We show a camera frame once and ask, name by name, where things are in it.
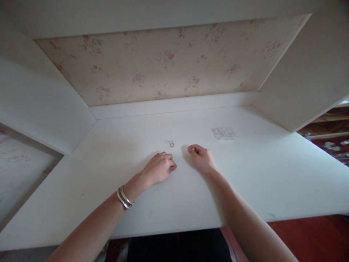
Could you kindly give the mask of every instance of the white table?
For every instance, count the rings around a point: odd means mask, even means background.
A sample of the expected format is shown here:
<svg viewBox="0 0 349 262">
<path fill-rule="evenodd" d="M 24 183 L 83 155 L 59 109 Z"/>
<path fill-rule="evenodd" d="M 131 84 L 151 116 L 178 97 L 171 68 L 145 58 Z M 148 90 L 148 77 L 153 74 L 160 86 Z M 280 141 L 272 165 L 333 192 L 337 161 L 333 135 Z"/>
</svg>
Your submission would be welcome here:
<svg viewBox="0 0 349 262">
<path fill-rule="evenodd" d="M 214 127 L 231 127 L 236 139 L 217 140 Z M 111 238 L 225 225 L 212 186 L 192 167 L 186 148 L 193 143 L 211 149 L 231 185 L 266 221 L 349 212 L 349 169 L 253 106 L 104 119 L 0 233 L 0 250 L 61 243 L 161 151 L 173 154 L 177 170 L 136 200 Z"/>
</svg>

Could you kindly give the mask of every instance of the shelf board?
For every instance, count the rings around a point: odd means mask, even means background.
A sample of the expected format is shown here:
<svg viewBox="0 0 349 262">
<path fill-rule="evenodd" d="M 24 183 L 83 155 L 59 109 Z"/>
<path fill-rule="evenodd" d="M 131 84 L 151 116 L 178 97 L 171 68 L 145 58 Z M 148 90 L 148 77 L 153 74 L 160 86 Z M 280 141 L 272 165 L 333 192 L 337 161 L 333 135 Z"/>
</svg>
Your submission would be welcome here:
<svg viewBox="0 0 349 262">
<path fill-rule="evenodd" d="M 349 107 L 333 108 L 323 114 L 321 117 L 315 119 L 312 123 L 331 122 L 347 119 L 349 119 Z"/>
<path fill-rule="evenodd" d="M 231 127 L 235 140 L 217 140 L 215 127 Z M 211 149 L 266 221 L 349 212 L 349 169 L 253 106 L 120 117 L 98 120 L 64 156 L 0 232 L 0 250 L 60 244 L 162 151 L 172 153 L 177 169 L 136 200 L 111 238 L 227 225 L 212 185 L 193 168 L 187 146 L 194 143 Z"/>
</svg>

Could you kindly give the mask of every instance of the wooden floor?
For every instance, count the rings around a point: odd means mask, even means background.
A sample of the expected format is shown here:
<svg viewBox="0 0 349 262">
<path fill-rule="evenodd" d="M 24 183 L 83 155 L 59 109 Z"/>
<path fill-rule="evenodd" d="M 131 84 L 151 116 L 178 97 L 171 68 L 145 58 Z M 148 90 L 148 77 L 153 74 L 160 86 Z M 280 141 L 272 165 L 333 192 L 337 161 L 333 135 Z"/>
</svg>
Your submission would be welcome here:
<svg viewBox="0 0 349 262">
<path fill-rule="evenodd" d="M 300 262 L 349 262 L 349 223 L 342 216 L 293 219 L 271 222 L 269 225 Z M 222 227 L 221 231 L 229 246 L 232 261 L 249 261 L 231 229 Z M 105 262 L 116 261 L 127 242 L 128 239 L 110 241 Z"/>
</svg>

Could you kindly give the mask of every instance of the wooden shelf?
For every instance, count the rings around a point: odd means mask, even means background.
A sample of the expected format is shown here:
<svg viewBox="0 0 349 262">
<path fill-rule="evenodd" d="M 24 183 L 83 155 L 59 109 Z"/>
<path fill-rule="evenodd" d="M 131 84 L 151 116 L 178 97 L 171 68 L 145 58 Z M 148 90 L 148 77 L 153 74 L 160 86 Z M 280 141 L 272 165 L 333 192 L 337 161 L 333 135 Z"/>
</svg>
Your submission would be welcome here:
<svg viewBox="0 0 349 262">
<path fill-rule="evenodd" d="M 312 123 L 323 123 L 349 119 L 349 107 L 333 108 Z"/>
<path fill-rule="evenodd" d="M 311 136 L 327 135 L 349 131 L 349 120 L 310 123 L 298 131 L 299 134 L 304 135 L 310 133 Z"/>
</svg>

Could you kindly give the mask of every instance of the metal object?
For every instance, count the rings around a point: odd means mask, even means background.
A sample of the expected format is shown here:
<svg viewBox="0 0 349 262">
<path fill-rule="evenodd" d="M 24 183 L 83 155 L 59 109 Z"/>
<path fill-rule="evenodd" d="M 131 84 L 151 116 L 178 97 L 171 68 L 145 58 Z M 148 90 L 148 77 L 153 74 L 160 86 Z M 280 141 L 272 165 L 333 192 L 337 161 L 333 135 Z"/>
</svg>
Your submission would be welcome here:
<svg viewBox="0 0 349 262">
<path fill-rule="evenodd" d="M 126 200 L 126 202 L 130 205 L 130 208 L 131 208 L 132 205 L 134 204 L 134 202 L 131 203 L 131 201 L 128 200 L 127 196 L 126 196 L 125 193 L 124 193 L 124 186 L 121 186 L 121 187 L 119 188 L 119 190 L 120 190 L 120 192 L 121 192 L 122 197 Z"/>
<path fill-rule="evenodd" d="M 125 201 L 121 198 L 121 196 L 120 196 L 120 188 L 116 191 L 116 195 L 117 195 L 117 197 L 119 198 L 119 200 L 121 201 L 121 203 L 124 205 L 124 207 L 125 207 L 126 209 L 130 209 L 130 208 L 131 208 L 131 207 L 128 206 L 128 205 L 125 203 Z"/>
<path fill-rule="evenodd" d="M 341 150 L 341 148 L 337 144 L 332 143 L 332 142 L 326 142 L 325 143 L 325 147 L 327 149 L 330 149 L 330 150 L 333 150 L 333 151 L 340 151 Z"/>
</svg>

